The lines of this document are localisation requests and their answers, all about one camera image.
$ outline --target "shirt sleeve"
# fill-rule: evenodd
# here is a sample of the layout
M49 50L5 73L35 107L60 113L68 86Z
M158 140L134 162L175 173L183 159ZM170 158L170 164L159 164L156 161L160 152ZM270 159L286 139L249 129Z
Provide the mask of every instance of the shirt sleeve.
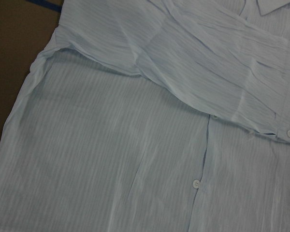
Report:
M290 41L213 0L66 0L56 41L290 143Z

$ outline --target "shirt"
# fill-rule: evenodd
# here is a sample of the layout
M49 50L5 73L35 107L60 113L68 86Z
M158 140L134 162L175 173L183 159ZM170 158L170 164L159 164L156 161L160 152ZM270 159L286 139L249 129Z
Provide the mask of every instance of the shirt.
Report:
M290 232L290 1L66 0L0 142L0 232Z

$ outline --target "shirt collar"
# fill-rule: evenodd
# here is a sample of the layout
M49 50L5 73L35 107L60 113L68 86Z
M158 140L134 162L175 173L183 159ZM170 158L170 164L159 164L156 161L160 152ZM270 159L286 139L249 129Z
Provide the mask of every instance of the shirt collar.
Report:
M290 0L257 0L261 15L266 15L288 3Z

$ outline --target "wrinkled fabric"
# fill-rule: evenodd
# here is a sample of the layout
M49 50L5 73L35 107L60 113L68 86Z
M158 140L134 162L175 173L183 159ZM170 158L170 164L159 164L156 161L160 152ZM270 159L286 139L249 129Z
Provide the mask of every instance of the wrinkled fabric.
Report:
M290 232L276 2L66 0L3 128L0 232Z

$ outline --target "brown surface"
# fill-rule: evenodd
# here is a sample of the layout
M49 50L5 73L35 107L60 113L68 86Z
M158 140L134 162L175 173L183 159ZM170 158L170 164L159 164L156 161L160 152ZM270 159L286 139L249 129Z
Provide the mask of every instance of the brown surface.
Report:
M25 0L0 0L0 138L30 65L58 20L59 13Z

